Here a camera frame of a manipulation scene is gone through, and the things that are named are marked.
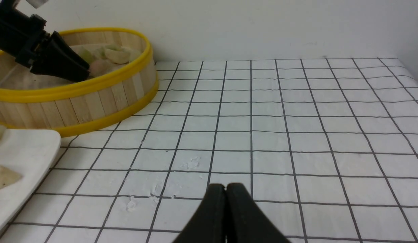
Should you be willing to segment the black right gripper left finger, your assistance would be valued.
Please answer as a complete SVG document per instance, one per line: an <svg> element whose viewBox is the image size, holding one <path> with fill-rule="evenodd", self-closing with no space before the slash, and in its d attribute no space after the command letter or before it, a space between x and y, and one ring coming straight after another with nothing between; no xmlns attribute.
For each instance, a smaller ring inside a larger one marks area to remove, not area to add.
<svg viewBox="0 0 418 243"><path fill-rule="evenodd" d="M224 243L225 192L222 184L210 184L197 210L174 242Z"/></svg>

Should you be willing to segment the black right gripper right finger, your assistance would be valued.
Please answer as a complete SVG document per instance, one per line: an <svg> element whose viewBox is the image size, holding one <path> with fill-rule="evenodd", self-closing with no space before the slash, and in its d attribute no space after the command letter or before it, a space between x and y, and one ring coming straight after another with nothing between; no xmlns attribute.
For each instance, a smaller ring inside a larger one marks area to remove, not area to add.
<svg viewBox="0 0 418 243"><path fill-rule="evenodd" d="M243 184L230 183L228 200L228 243L289 243L257 206Z"/></svg>

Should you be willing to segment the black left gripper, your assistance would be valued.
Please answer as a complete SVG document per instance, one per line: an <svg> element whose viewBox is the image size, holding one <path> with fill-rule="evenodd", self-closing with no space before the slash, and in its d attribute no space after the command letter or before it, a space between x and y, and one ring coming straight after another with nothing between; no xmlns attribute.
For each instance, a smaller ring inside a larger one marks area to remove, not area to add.
<svg viewBox="0 0 418 243"><path fill-rule="evenodd" d="M59 32L45 31L46 20L25 15L17 9L19 0L0 1L0 50L30 68L36 75L71 82L87 80L89 64L64 41Z"/></svg>

